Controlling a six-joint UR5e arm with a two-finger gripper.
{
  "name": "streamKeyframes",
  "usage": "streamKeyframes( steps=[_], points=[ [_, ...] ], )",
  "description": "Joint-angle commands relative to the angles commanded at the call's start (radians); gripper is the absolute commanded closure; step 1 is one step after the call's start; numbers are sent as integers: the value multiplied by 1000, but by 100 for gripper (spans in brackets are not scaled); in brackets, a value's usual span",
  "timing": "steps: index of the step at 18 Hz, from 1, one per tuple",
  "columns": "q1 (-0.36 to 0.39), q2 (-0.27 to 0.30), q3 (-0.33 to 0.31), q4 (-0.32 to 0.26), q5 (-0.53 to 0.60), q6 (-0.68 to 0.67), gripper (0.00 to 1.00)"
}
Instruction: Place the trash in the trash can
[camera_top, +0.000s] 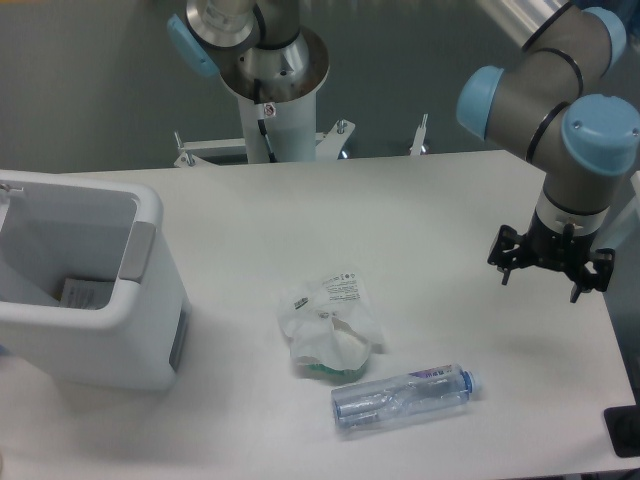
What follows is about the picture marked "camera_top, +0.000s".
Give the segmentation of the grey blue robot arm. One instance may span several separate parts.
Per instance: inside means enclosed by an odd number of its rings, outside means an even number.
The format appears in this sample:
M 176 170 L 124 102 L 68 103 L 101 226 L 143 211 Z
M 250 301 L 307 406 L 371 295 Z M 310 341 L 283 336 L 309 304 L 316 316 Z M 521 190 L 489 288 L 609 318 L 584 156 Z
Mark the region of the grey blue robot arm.
M 540 169 L 544 183 L 528 230 L 502 226 L 488 261 L 504 276 L 531 266 L 561 272 L 579 296 L 605 291 L 613 248 L 594 242 L 639 148 L 639 114 L 593 88 L 626 46 L 619 17 L 568 1 L 485 1 L 483 10 L 525 53 L 506 71 L 478 69 L 456 106 L 480 139 Z M 326 159 L 316 138 L 316 93 L 328 51 L 295 1 L 190 1 L 167 23 L 183 61 L 220 77 L 236 97 L 252 163 Z

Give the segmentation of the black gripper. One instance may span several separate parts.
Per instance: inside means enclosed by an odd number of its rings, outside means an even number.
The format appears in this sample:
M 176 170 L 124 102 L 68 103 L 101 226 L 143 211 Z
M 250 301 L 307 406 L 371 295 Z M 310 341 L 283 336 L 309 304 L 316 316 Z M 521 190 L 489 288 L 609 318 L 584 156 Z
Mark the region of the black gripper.
M 563 273 L 573 273 L 570 302 L 583 293 L 606 292 L 615 268 L 615 250 L 591 251 L 598 228 L 579 228 L 544 220 L 538 209 L 525 235 L 502 225 L 490 248 L 487 263 L 501 274 L 507 285 L 511 272 L 531 266 Z

